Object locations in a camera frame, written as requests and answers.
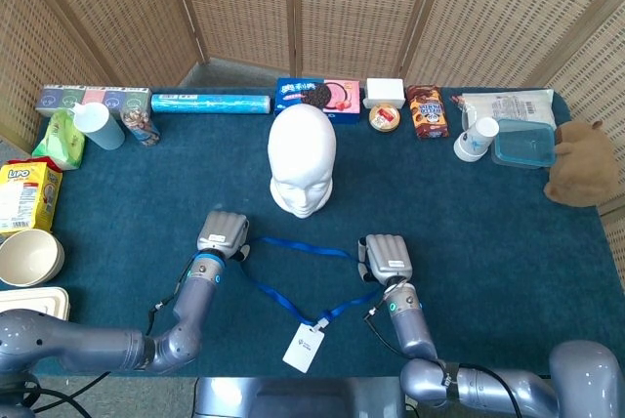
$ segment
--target robotic hand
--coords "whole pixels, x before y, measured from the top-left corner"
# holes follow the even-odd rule
[[[401,351],[412,358],[401,371],[401,386],[419,403],[438,407],[457,400],[482,411],[535,418],[625,416],[625,382],[616,357],[606,347],[586,341],[556,346],[549,359],[555,389],[527,371],[446,364],[438,359],[416,290],[409,283],[412,265],[403,238],[370,234],[358,243],[358,256],[363,264],[368,257],[371,273],[387,288],[383,299]]]
[[[193,361],[226,260],[239,256],[248,227],[242,215],[208,215],[174,307],[178,323],[158,337],[138,329],[87,327],[28,310],[0,313],[0,416],[33,416],[20,405],[22,394],[7,391],[32,382],[29,370],[44,357],[58,357],[63,368],[73,372],[162,373]]]

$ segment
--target stuffed animal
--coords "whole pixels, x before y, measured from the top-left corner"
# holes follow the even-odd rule
[[[618,165],[603,123],[566,122],[556,130],[556,164],[545,195],[568,206],[594,206],[618,189]]]

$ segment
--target blue plastic container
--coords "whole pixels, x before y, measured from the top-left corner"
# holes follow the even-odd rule
[[[501,119],[492,160],[504,166],[538,169],[556,162],[554,129],[547,123]]]

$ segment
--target white mannequin head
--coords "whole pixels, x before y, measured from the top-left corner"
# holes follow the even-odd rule
[[[267,146],[271,196],[280,208],[307,218],[332,193],[336,137],[328,117],[316,107],[287,107],[271,125]]]

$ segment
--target blue tablecloth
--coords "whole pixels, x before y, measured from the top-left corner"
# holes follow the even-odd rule
[[[356,253],[359,237],[401,234],[439,355],[451,361],[547,372],[557,343],[590,339],[625,358],[625,303],[597,211],[548,200],[544,170],[476,163],[454,155],[460,112],[443,89],[451,138],[419,141],[407,107],[390,134],[336,125],[334,191],[298,220],[269,191],[272,115],[157,114],[162,141],[127,137],[103,151],[88,143],[82,168],[64,173],[54,234],[66,263],[51,283],[70,296],[70,320],[144,328],[171,292],[209,211],[247,215],[250,237],[272,235]],[[214,93],[224,90],[211,90]],[[234,90],[271,94],[269,90]],[[559,123],[569,118],[554,98]],[[310,317],[372,289],[343,259],[253,247],[248,270]],[[312,376],[397,375],[404,360],[362,321],[366,307],[333,322]],[[396,342],[388,314],[374,317]],[[159,314],[154,332],[173,323]],[[230,264],[204,328],[200,357],[181,375],[292,376],[282,362],[298,322]],[[38,372],[61,373],[53,360]]]

